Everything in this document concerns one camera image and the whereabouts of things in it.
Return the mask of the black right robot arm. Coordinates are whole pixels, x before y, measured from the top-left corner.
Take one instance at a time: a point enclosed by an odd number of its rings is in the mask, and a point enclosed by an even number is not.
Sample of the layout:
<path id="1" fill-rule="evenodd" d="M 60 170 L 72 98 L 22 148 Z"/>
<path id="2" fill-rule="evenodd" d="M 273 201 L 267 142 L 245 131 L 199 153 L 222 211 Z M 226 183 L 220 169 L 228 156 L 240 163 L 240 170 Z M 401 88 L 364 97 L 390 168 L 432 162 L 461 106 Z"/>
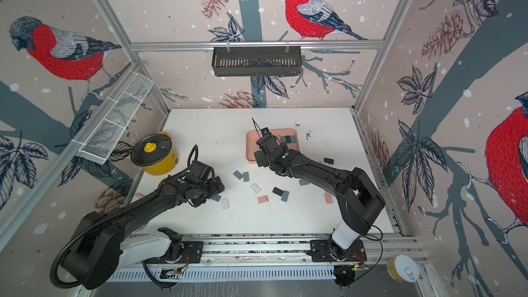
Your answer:
<path id="1" fill-rule="evenodd" d="M 305 180 L 336 198 L 342 220 L 328 240 L 329 253 L 337 261 L 349 258 L 353 243 L 367 236 L 386 205 L 367 173 L 358 167 L 349 171 L 313 161 L 279 141 L 268 128 L 261 129 L 258 136 L 254 155 L 259 167 Z"/>

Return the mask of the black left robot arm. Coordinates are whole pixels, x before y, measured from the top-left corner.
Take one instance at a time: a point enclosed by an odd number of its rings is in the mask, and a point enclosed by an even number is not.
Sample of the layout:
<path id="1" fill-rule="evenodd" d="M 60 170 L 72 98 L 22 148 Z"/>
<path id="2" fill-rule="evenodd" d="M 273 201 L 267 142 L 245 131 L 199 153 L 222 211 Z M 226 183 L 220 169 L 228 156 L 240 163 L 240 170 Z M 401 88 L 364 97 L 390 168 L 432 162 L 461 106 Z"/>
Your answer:
<path id="1" fill-rule="evenodd" d="M 82 285 L 100 287 L 117 270 L 174 250 L 177 233 L 160 228 L 155 234 L 134 240 L 130 236 L 158 215 L 177 206 L 197 208 L 224 192 L 214 170 L 196 161 L 184 172 L 163 179 L 145 197 L 107 214 L 85 215 L 73 236 L 53 260 L 49 279 L 53 286 L 69 289 Z"/>

